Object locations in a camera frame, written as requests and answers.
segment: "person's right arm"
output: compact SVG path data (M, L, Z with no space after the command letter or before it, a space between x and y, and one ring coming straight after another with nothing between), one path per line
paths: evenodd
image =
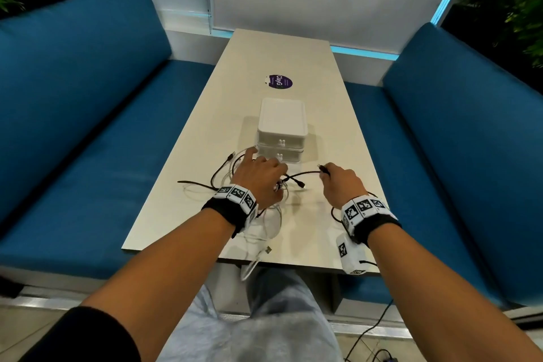
M335 208L368 194L352 170L332 163L326 167L330 176L320 177L324 195ZM543 361L543 353L523 331L400 227L378 227L368 245L428 362Z

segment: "person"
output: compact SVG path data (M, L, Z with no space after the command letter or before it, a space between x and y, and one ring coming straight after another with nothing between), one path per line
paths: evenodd
M287 166L253 160L255 152L245 153L232 183L266 208L282 200L275 185ZM335 208L367 194L352 170L326 168L324 196ZM219 318L202 285L233 233L204 208L66 312L21 360L340 361L328 322L292 270L260 269L248 282L251 317ZM401 227L378 226L368 245L426 360L543 361L524 332Z

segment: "hand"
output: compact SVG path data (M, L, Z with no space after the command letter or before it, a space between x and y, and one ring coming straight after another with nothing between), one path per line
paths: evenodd
M324 197L336 209L341 209L344 204L357 196L368 194L362 181L352 169L345 170L331 162L325 167L330 175L323 172L319 175L324 185Z
M249 189L256 198L259 209L266 209L282 201L283 190L275 191L275 185L281 176L287 173L288 166L286 163L279 163L276 158L266 160L259 156L253 160L255 153L254 147L245 151L231 182Z

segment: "forearm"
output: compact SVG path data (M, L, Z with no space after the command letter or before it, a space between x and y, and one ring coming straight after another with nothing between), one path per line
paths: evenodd
M401 228L377 228L368 245L428 361L543 360L524 332Z
M154 361L205 282L234 226L204 209L154 242L82 305L116 318Z

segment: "table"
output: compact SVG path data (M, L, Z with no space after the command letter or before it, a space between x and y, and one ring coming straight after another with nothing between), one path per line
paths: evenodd
M265 83L270 75L292 80L288 89ZM333 161L355 170L366 188L384 199L383 190L358 125L329 43L324 40L236 29L187 120L177 142L122 248L139 251L200 211L213 191L177 180L209 183L229 153L253 146L262 98L289 98L305 103L309 135L302 171ZM216 185L227 174L218 175ZM275 238L262 242L266 231L278 229L279 213L268 210L251 229L231 239L220 260L252 260L287 266L341 270L336 237L344 232L330 217L318 174L290 181L289 197L281 203L282 227ZM368 260L374 261L366 248Z

